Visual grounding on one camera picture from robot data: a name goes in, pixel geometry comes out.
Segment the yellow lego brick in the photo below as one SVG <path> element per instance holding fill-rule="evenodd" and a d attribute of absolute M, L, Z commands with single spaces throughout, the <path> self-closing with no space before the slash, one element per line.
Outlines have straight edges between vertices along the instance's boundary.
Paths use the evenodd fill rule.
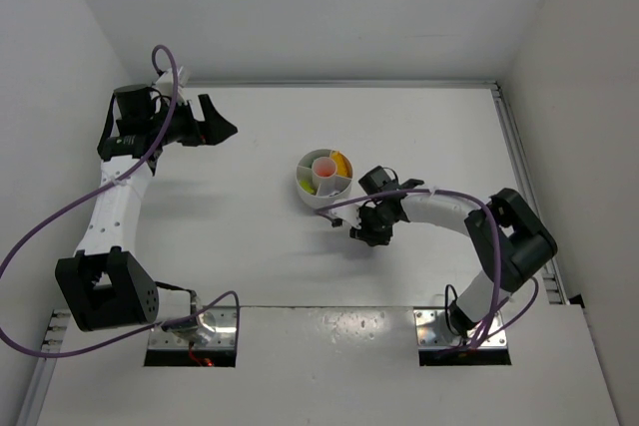
<path fill-rule="evenodd" d="M 348 163 L 346 161 L 346 157 L 339 151 L 333 151 L 330 154 L 330 157 L 335 163 L 336 174 L 338 176 L 341 176 L 341 177 L 349 178 L 350 177 L 350 168 L 349 168 Z"/>

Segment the lime green curved lego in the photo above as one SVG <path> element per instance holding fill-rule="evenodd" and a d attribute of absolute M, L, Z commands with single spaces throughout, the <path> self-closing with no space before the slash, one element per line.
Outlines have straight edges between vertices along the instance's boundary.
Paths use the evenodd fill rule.
<path fill-rule="evenodd" d="M 314 196 L 316 194 L 316 189 L 314 188 L 312 183 L 300 180 L 300 186 L 305 192 L 309 193 L 310 195 Z"/>

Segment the small orange lego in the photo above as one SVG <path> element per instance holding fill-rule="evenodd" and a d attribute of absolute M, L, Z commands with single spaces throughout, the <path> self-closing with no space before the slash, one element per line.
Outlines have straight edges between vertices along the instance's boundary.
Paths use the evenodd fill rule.
<path fill-rule="evenodd" d="M 337 167 L 331 157 L 320 157 L 314 160 L 312 171 L 316 177 L 330 178 L 336 174 Z"/>

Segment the dark green lego wedge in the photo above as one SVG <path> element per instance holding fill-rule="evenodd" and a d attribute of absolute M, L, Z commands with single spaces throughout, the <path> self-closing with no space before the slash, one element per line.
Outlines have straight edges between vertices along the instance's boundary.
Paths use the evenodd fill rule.
<path fill-rule="evenodd" d="M 304 157 L 304 158 L 301 159 L 301 161 L 299 163 L 299 166 L 310 169 L 312 167 L 312 165 L 313 165 L 314 160 L 315 159 L 312 158 L 312 157 Z"/>

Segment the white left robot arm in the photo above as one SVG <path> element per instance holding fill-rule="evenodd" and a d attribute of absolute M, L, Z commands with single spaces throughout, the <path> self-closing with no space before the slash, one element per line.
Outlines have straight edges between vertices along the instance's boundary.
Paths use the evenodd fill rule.
<path fill-rule="evenodd" d="M 159 90 L 133 85 L 115 90 L 97 148 L 101 184 L 88 228 L 73 256 L 57 262 L 55 277 L 83 331 L 149 324 L 159 312 L 155 281 L 135 258 L 142 201 L 164 146 L 215 146 L 237 127 L 207 94 L 202 120 L 181 100 L 174 110 Z"/>

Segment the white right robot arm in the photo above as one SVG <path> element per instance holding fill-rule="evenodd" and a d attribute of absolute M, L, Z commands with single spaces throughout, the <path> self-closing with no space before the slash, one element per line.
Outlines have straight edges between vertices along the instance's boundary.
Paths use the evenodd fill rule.
<path fill-rule="evenodd" d="M 350 236 L 388 245 L 399 222 L 443 227 L 468 237 L 481 272 L 446 308 L 444 324 L 459 338 L 485 325 L 498 307 L 558 252 L 555 238 L 521 194 L 504 188 L 479 205 L 468 195 L 428 193 L 424 182 L 401 183 L 381 166 L 358 181 L 369 199 L 357 209 Z"/>

